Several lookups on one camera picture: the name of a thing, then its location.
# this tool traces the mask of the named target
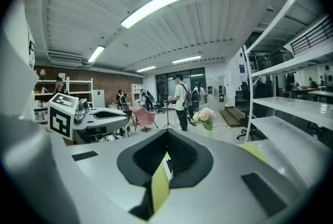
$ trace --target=flower bouquet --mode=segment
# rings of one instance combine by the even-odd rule
[[[196,123],[202,122],[204,128],[207,131],[210,131],[210,132],[207,132],[208,136],[212,137],[214,117],[215,117],[214,111],[212,111],[209,108],[204,108],[201,111],[199,111],[193,115],[193,120]]]

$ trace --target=pink chair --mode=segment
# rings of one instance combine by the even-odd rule
[[[155,124],[155,116],[156,116],[156,112],[149,112],[147,111],[145,108],[131,108],[132,112],[135,115],[135,130],[137,127],[137,124],[140,124],[141,127],[144,127],[145,130],[147,131],[146,126],[150,125],[150,124]]]

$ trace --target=brick wall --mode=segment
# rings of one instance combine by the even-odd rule
[[[112,102],[116,103],[116,94],[119,89],[123,90],[123,92],[127,94],[127,102],[131,102],[131,84],[143,83],[142,78],[119,74],[41,66],[35,66],[34,69],[37,70],[38,74],[40,73],[41,69],[45,69],[46,75],[44,76],[44,80],[55,80],[59,73],[65,73],[66,76],[69,76],[70,80],[90,81],[90,79],[93,78],[93,89],[104,90],[105,105],[109,105]],[[36,85],[36,90],[41,90],[42,86],[43,85]],[[44,85],[44,87],[49,92],[53,92],[55,89],[53,84]],[[88,85],[71,84],[70,91],[88,91]],[[80,94],[79,98],[88,99],[88,95]]]

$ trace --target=ceiling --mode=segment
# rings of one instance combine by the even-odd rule
[[[173,60],[199,53],[198,67],[226,62],[253,31],[262,32],[270,24],[287,0],[182,0],[130,29],[120,26],[148,1],[28,0],[25,11],[37,64],[50,63],[47,51],[68,52],[87,61],[97,45],[106,49],[92,67],[122,72],[153,65],[165,69]],[[323,12],[319,0],[297,0],[262,44],[283,44]]]

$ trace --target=wooden step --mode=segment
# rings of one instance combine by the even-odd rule
[[[220,113],[228,125],[233,125],[237,127],[241,126],[239,121],[234,116],[232,116],[230,112],[228,112],[227,110],[220,110]]]
[[[225,110],[227,110],[238,121],[241,118],[245,118],[245,114],[234,107],[226,107]]]

